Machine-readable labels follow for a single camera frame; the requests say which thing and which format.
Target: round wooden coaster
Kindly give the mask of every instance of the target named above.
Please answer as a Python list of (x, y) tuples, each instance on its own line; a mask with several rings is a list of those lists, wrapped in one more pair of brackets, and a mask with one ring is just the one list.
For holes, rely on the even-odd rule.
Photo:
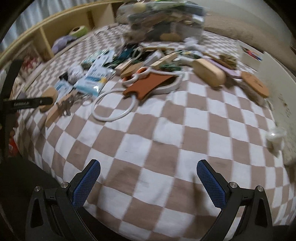
[(242, 79), (262, 97), (269, 96), (268, 88), (255, 75), (242, 71)]
[(53, 107), (54, 103), (57, 101), (58, 95), (59, 95), (59, 93), (58, 93), (58, 91), (54, 87), (49, 87), (47, 90), (45, 90), (43, 92), (43, 94), (41, 95), (41, 97), (52, 97), (54, 101), (50, 105), (41, 105), (41, 106), (39, 106), (40, 112), (42, 112), (42, 113), (43, 112), (46, 112), (51, 107)]

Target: blue gripper pad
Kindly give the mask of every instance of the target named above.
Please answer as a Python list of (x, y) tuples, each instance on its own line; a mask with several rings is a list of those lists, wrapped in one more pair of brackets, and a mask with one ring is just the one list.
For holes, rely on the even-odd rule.
[(223, 209), (226, 206), (226, 193), (203, 161), (197, 163), (196, 172), (214, 206)]
[(72, 205), (74, 209), (83, 207), (100, 173), (101, 165), (97, 160), (95, 160), (73, 192)]

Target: brown and white checkered blanket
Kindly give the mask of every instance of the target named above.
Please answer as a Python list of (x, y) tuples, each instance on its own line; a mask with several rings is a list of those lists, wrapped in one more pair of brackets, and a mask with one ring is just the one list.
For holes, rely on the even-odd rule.
[[(28, 89), (39, 96), (76, 61), (111, 46), (126, 26), (91, 35), (58, 57)], [(235, 40), (204, 32), (209, 53), (238, 57)], [(239, 63), (240, 69), (252, 71)], [(121, 87), (118, 78), (103, 91)], [(125, 110), (129, 99), (120, 93), (103, 98), (102, 116)], [(21, 154), (51, 173), (59, 182), (71, 181), (91, 159), (101, 174), (85, 208), (115, 232), (131, 240), (199, 240), (219, 209), (212, 204), (196, 174), (206, 159), (227, 181), (241, 187), (262, 185), (274, 224), (289, 224), (295, 216), (293, 168), (266, 148), (265, 133), (274, 127), (267, 108), (249, 101), (240, 88), (214, 91), (188, 72), (180, 88), (152, 96), (114, 122), (98, 122), (91, 106), (76, 104), (71, 116), (45, 128), (45, 114), (23, 110), (16, 142)], [(240, 209), (228, 237), (242, 215)]]

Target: wall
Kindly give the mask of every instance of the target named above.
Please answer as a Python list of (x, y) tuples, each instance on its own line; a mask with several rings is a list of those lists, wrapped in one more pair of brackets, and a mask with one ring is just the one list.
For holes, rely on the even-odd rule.
[(209, 11), (240, 19), (290, 44), (292, 34), (280, 16), (263, 0), (191, 0)]

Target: leather strap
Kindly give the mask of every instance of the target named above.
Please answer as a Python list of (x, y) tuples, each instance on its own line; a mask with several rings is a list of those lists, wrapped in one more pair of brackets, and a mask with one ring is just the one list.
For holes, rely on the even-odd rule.
[(137, 82), (129, 86), (123, 94), (129, 96), (136, 93), (138, 100), (143, 100), (152, 90), (161, 85), (166, 80), (174, 77), (174, 75), (160, 75), (150, 73), (146, 77), (139, 79)]

